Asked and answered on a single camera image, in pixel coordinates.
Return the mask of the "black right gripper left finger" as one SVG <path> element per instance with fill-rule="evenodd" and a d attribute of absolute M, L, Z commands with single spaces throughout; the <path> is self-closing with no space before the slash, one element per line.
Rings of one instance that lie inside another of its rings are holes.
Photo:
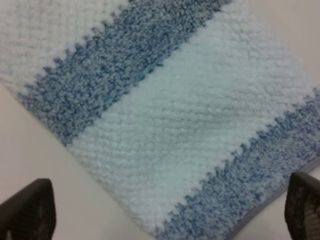
<path fill-rule="evenodd" d="M 38 178 L 0 204 L 2 240 L 51 240 L 57 224 L 50 179 Z"/>

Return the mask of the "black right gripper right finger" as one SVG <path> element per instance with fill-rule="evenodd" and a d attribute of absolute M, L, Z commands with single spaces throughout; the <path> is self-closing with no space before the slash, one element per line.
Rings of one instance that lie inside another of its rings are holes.
<path fill-rule="evenodd" d="M 320 238 L 320 181 L 304 172 L 291 174 L 284 218 L 293 240 Z"/>

